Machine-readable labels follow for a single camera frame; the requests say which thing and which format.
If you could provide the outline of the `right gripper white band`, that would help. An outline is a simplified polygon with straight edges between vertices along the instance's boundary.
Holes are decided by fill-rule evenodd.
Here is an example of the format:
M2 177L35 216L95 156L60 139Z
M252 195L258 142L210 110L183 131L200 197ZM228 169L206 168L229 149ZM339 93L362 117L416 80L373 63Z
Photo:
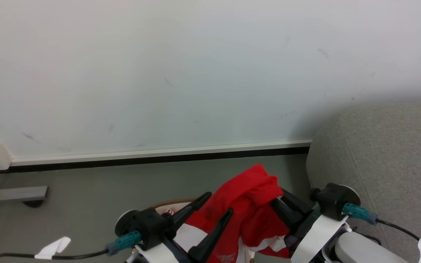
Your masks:
M348 217L341 214L336 220L321 214L314 207L281 188L283 195L269 204L279 219L290 230L284 238L290 251L291 263L338 263L334 253L335 242L349 231Z

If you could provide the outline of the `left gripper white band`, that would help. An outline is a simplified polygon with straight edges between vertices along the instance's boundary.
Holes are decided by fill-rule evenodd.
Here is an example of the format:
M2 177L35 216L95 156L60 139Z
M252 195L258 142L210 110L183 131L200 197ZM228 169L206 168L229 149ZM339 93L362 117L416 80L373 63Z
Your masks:
M167 236L175 236L173 240L165 239L154 248L144 250L135 246L129 263L207 263L217 246L224 230L232 218L233 209L226 211L217 221L212 231L197 245L197 234L177 234L179 228L188 218L212 196L211 192L204 193L194 199L174 214L165 213L170 221Z

